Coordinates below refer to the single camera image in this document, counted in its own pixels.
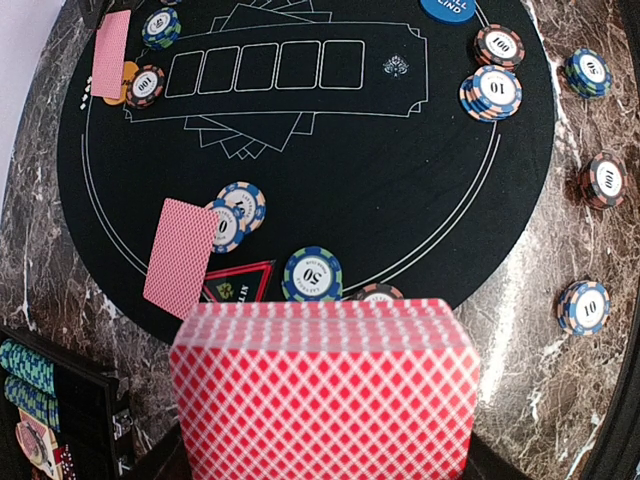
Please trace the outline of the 50 chips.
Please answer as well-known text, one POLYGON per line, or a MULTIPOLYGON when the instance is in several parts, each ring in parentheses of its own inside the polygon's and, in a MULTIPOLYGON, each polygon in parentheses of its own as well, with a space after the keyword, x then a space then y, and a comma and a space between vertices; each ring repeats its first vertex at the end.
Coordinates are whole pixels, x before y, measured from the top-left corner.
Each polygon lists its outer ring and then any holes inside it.
POLYGON ((341 264, 323 247, 301 248, 286 262, 281 287, 287 301, 340 301, 343 293, 341 264))
POLYGON ((171 7, 163 7, 147 18, 141 34, 147 47, 152 50, 164 50, 175 43, 181 31, 182 25, 177 11, 171 7))

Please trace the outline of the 100 chips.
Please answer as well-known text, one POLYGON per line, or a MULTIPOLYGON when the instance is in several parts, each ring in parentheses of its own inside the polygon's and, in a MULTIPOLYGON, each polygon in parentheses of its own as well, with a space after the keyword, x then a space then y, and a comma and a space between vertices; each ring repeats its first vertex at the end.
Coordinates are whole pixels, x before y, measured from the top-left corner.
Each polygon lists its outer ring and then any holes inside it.
POLYGON ((515 70, 526 56, 521 37, 500 24, 481 28, 475 36, 473 48, 481 65, 498 65, 510 71, 515 70))
POLYGON ((161 96, 164 86, 164 71, 155 65, 145 65, 127 85, 126 104, 135 109, 147 108, 161 96))
POLYGON ((359 289, 351 297, 353 301, 372 302, 395 301, 402 300, 403 298, 404 295, 398 288, 383 283, 368 284, 359 289))

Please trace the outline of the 10 chips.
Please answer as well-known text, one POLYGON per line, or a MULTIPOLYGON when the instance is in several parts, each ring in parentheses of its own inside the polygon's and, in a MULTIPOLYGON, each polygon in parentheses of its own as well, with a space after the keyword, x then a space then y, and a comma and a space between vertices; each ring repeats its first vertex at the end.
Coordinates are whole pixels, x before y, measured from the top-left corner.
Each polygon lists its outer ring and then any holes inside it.
POLYGON ((462 81, 459 101, 475 120, 494 122, 516 114, 523 89, 514 73, 497 65, 485 65, 462 81))
POLYGON ((236 181, 224 187, 205 209, 218 215, 212 252, 230 253, 257 230, 266 217, 266 198, 252 183, 236 181))

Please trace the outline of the red triangular all-in marker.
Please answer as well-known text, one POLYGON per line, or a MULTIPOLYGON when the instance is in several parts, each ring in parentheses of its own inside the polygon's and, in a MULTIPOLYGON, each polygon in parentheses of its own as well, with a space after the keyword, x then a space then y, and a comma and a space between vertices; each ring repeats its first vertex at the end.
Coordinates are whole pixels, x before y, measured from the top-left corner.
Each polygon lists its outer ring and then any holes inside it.
POLYGON ((203 281, 200 301, 210 303, 261 302, 271 282, 274 265, 274 260, 267 260, 207 272, 203 281))

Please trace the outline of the card dealt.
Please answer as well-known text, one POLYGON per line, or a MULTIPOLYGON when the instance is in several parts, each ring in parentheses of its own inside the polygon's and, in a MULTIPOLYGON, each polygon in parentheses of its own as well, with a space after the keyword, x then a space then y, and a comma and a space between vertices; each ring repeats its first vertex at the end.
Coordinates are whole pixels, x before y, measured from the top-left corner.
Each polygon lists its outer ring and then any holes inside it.
POLYGON ((164 201, 143 298, 180 320, 199 302, 220 217, 176 199, 164 201))
POLYGON ((92 65, 92 96, 120 96, 130 17, 129 9, 108 13, 97 30, 92 65))

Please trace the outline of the red-backed playing card deck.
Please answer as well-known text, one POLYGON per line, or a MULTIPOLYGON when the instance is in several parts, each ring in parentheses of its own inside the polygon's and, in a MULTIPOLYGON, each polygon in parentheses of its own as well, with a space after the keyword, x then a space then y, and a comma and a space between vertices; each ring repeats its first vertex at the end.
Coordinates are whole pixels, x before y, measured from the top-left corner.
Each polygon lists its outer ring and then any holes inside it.
POLYGON ((440 299, 201 304, 169 354, 196 479, 457 479, 480 358, 440 299))

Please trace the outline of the blue small blind button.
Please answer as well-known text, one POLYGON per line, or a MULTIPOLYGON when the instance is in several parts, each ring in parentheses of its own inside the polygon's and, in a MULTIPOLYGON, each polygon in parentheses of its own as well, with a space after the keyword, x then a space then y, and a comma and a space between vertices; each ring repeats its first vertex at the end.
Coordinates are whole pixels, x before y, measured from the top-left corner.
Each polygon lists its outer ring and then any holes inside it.
POLYGON ((428 16, 449 25, 464 24, 476 12, 475 0, 420 0, 419 3, 428 16))

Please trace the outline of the blue chip stack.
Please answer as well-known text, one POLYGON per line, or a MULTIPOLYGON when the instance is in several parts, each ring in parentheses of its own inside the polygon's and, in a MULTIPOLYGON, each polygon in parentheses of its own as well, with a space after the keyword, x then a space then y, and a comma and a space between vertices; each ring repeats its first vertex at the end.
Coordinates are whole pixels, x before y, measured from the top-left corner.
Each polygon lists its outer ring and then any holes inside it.
POLYGON ((597 281, 573 282, 561 294, 556 305, 561 329, 576 336, 599 333, 611 312, 610 295, 597 281))

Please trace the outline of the orange 100 chip stack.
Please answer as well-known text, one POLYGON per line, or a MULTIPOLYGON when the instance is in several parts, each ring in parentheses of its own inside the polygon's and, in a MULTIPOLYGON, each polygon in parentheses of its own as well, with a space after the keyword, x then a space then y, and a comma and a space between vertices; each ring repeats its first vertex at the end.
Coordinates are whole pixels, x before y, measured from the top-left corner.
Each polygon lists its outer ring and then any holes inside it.
POLYGON ((606 210, 624 202, 628 172, 622 160, 602 151, 579 172, 578 185, 588 206, 606 210))

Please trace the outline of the green-blue 50 chip stack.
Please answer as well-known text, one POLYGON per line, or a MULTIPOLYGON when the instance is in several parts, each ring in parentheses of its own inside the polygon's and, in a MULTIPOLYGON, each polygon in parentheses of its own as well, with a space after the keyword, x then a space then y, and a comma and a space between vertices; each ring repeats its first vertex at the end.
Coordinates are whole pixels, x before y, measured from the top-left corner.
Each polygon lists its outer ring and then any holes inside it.
POLYGON ((578 48, 564 66, 570 88, 586 99, 605 97, 611 92, 613 75, 603 57, 589 48, 578 48))

